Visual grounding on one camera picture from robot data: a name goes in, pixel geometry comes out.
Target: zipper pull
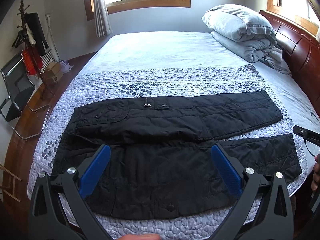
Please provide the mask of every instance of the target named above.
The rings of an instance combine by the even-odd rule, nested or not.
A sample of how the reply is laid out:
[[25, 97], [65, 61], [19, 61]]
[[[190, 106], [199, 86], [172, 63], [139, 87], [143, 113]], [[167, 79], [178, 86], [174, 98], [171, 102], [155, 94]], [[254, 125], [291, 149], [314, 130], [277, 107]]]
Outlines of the zipper pull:
[[150, 106], [151, 106], [151, 104], [148, 104], [147, 97], [146, 97], [146, 103], [144, 104], [144, 107], [150, 107]]

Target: wooden headboard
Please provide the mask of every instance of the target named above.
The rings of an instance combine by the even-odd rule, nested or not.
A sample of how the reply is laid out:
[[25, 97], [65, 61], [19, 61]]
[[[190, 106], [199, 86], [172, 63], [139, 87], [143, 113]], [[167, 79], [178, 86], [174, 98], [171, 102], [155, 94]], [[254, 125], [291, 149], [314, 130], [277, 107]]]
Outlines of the wooden headboard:
[[260, 11], [276, 31], [279, 45], [284, 48], [283, 59], [292, 78], [308, 96], [320, 115], [320, 44], [298, 25], [272, 13]]

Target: chair backrest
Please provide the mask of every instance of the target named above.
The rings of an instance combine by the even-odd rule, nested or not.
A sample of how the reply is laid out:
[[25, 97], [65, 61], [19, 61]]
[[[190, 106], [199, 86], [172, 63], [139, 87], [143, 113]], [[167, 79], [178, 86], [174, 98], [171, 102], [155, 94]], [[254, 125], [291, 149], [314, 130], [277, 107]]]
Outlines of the chair backrest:
[[1, 69], [1, 74], [11, 101], [22, 112], [36, 87], [27, 75], [21, 53], [15, 55]]

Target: blue pad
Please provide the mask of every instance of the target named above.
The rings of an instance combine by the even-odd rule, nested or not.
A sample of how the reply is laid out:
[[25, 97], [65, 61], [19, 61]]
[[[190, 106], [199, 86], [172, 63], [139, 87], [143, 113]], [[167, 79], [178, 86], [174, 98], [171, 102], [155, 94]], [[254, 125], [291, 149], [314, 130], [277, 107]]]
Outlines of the blue pad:
[[211, 158], [216, 166], [223, 182], [226, 184], [231, 195], [239, 198], [242, 194], [242, 179], [224, 155], [223, 150], [217, 145], [211, 148]]
[[83, 199], [92, 194], [101, 175], [110, 161], [110, 157], [110, 147], [104, 146], [82, 175], [80, 179], [79, 193]]

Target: red bag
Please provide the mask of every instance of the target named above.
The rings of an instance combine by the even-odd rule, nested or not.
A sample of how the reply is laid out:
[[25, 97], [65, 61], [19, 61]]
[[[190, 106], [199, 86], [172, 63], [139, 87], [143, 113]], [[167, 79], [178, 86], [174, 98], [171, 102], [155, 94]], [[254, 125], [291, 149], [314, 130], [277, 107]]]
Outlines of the red bag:
[[[26, 69], [27, 69], [29, 75], [33, 76], [37, 73], [36, 67], [38, 67], [39, 70], [42, 69], [43, 63], [42, 63], [41, 57], [40, 57], [37, 49], [36, 48], [31, 48], [31, 49], [27, 48], [26, 50], [22, 51], [22, 58], [23, 58], [24, 65], [26, 66]], [[34, 64], [33, 64], [31, 53], [33, 53], [33, 55], [35, 57], [37, 66], [34, 66]]]

